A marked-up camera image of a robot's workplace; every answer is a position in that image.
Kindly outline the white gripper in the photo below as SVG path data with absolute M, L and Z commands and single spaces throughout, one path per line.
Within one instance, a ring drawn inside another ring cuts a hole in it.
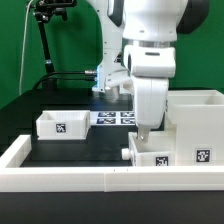
M 149 129 L 157 129 L 165 111 L 169 81 L 167 78 L 132 77 L 133 107 L 138 140 L 147 142 Z

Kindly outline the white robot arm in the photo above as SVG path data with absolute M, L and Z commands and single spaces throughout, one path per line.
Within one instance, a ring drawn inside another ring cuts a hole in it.
M 177 36 L 205 21 L 210 0 L 86 1 L 102 32 L 103 57 L 93 90 L 110 98 L 132 94 L 137 139 L 147 141 L 164 117 Z

